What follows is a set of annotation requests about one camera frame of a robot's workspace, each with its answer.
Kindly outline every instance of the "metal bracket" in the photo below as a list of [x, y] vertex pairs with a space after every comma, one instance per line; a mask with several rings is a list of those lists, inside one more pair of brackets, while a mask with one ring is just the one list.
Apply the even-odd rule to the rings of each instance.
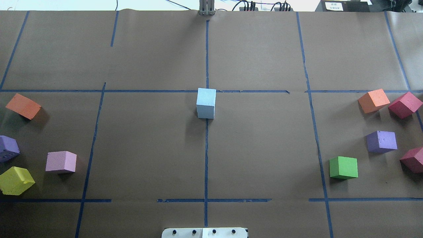
[[248, 238], [248, 229], [241, 227], [221, 228], [167, 228], [162, 238]]
[[213, 16], [215, 12], [214, 0], [200, 0], [200, 10], [198, 11], [198, 14], [202, 16]]

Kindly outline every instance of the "purple block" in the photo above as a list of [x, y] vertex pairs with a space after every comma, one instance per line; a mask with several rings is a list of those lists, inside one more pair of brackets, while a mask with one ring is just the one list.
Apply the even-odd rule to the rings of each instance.
[[0, 162], [6, 162], [19, 155], [16, 140], [7, 136], [0, 136]]
[[373, 153], [386, 153], [397, 149], [395, 133], [375, 131], [366, 136], [367, 149]]
[[46, 171], [56, 174], [75, 172], [77, 155], [69, 151], [48, 152]]

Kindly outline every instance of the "red-orange block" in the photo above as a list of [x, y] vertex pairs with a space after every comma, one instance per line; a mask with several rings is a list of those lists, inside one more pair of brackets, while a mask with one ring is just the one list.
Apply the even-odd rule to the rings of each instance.
[[370, 91], [358, 99], [364, 113], [378, 111], [388, 105], [389, 99], [383, 89]]
[[24, 116], [29, 120], [32, 120], [32, 118], [34, 118], [40, 111], [41, 106], [27, 97], [15, 94], [12, 100], [10, 100], [10, 102], [6, 105], [6, 108], [19, 113], [19, 115]]

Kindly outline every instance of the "cube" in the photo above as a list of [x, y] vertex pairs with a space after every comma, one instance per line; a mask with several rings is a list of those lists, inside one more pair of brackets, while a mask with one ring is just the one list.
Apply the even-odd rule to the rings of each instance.
[[21, 195], [35, 181], [27, 169], [11, 167], [0, 175], [0, 189], [4, 195]]
[[0, 162], [6, 162], [20, 153], [16, 140], [7, 136], [0, 136]]
[[399, 118], [404, 119], [415, 113], [421, 105], [423, 105], [422, 101], [416, 98], [416, 96], [412, 93], [407, 92], [401, 97], [395, 99], [395, 101], [389, 105], [388, 109]]
[[215, 89], [198, 89], [197, 114], [198, 118], [214, 119], [214, 105], [216, 102]]
[[329, 174], [331, 178], [338, 179], [358, 178], [357, 159], [344, 156], [330, 159]]
[[395, 132], [375, 131], [366, 136], [367, 150], [373, 153], [386, 153], [397, 149]]
[[75, 172], [77, 155], [69, 151], [47, 153], [46, 172], [56, 174]]
[[389, 99], [383, 89], [370, 91], [358, 99], [364, 113], [378, 111], [382, 107], [388, 105]]
[[400, 161], [413, 173], [423, 173], [423, 147], [409, 150]]
[[12, 100], [10, 100], [10, 102], [6, 105], [6, 108], [28, 118], [29, 120], [32, 120], [32, 118], [34, 118], [40, 111], [41, 106], [29, 98], [20, 94], [15, 94]]

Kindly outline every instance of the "white label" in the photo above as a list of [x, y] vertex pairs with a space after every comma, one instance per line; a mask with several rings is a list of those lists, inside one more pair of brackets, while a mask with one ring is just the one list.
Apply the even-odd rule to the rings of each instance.
[[329, 3], [325, 2], [326, 9], [331, 11], [343, 11], [342, 3]]

